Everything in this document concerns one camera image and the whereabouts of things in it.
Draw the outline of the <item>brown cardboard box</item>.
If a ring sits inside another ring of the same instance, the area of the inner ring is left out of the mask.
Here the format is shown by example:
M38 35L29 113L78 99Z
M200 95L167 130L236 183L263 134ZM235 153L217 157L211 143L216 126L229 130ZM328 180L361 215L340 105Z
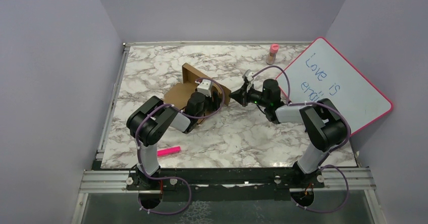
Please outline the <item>brown cardboard box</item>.
M184 114L184 107L186 106L187 101L190 98L190 95L195 92L195 89L197 87L196 81L199 81L201 79L209 79L213 81L213 79L207 76L206 74L197 70L195 67L191 66L190 64L185 63L182 66L182 82L176 83L164 95L164 102L171 104L178 109L179 113L176 115L175 119L172 121L171 126L179 131L184 132L190 124L189 118L191 118L191 116ZM217 90L219 93L219 96L221 98L220 108L222 108L223 106L228 106L230 103L229 94L231 93L231 90L226 86L220 83L216 83L214 81L213 81L212 89ZM202 123L204 120L206 120L210 115L214 113L211 113L206 117L202 117L203 120L199 121L198 124Z

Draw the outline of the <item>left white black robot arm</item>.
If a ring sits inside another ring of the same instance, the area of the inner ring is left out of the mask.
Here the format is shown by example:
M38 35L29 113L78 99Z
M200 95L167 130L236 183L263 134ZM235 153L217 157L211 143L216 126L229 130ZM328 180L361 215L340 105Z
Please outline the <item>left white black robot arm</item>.
M158 184L157 143L168 128L187 134L200 121L218 113L225 104L226 94L221 84L204 77L196 79L195 83L197 87L183 109L152 96L127 119L126 126L137 146L139 182L147 189Z

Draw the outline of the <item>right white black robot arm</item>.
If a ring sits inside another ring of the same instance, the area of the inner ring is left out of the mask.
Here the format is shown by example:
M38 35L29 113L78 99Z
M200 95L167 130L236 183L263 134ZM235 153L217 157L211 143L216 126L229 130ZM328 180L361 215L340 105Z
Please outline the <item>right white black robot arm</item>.
M243 85L231 92L229 97L242 106L253 103L263 107L263 113L271 123L304 125L310 143L293 164L294 171L291 173L292 183L304 187L311 181L311 174L319 169L330 153L349 140L349 124L327 98L317 102L283 102L277 80L264 80L262 90L256 90L254 79L255 74L247 70L243 76Z

